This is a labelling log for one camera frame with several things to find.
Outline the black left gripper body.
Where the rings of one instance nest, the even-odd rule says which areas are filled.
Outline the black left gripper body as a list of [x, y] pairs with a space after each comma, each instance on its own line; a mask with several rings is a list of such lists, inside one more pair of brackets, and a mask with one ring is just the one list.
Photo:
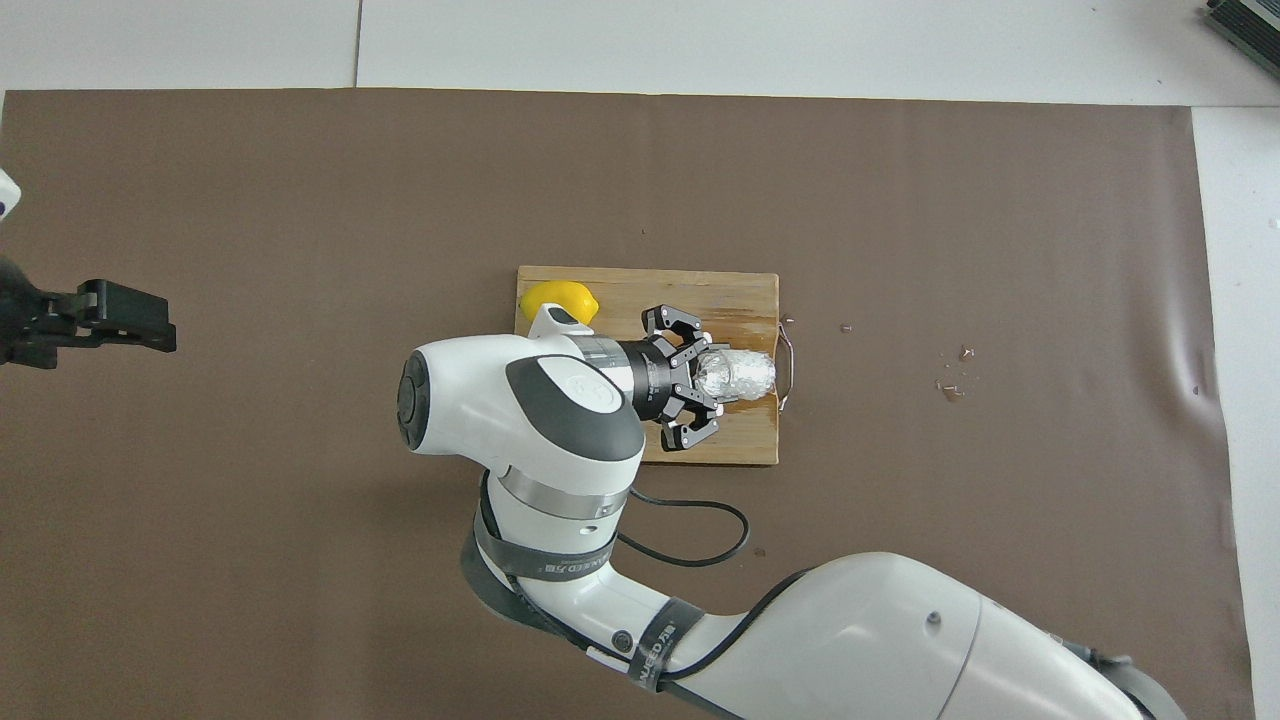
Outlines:
[[54, 369], [58, 350], [77, 347], [76, 296], [35, 287], [1, 258], [1, 363]]

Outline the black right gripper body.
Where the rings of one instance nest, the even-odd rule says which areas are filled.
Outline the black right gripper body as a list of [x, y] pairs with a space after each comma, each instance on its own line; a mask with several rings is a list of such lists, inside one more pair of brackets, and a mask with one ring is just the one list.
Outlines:
[[692, 388], [692, 348], [696, 341], [673, 345], [667, 338], [625, 340], [620, 347], [632, 373], [631, 402], [643, 421], [672, 421], [684, 411], [698, 413], [700, 396]]

